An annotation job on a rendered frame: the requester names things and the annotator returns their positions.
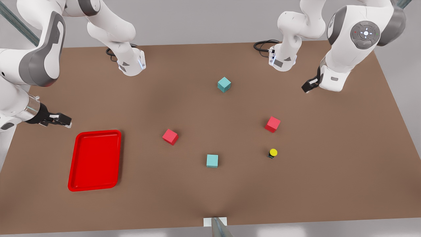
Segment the red rectangular tray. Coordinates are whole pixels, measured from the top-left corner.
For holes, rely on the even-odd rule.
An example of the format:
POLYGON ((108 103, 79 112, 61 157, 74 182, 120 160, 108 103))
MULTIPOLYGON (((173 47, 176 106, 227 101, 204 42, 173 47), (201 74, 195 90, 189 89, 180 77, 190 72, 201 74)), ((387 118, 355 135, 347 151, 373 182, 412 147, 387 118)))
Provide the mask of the red rectangular tray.
POLYGON ((122 133, 120 130, 82 132, 76 136, 69 173, 71 192, 110 189, 117 185, 122 133))

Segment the red cube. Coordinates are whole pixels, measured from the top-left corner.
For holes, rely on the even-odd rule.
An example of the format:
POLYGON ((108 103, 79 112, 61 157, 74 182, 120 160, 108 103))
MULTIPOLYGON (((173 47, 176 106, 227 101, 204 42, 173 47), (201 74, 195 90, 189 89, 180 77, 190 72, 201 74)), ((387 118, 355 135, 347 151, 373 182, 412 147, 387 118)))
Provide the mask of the red cube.
POLYGON ((176 143, 176 141, 178 140, 179 135, 176 132, 174 132, 174 131, 172 131, 170 129, 167 129, 165 131, 164 135, 162 136, 162 138, 167 143, 169 143, 171 145, 174 145, 176 143))
POLYGON ((270 131, 271 133, 274 133, 280 124, 280 120, 275 117, 270 117, 268 122, 265 124, 265 129, 270 131))

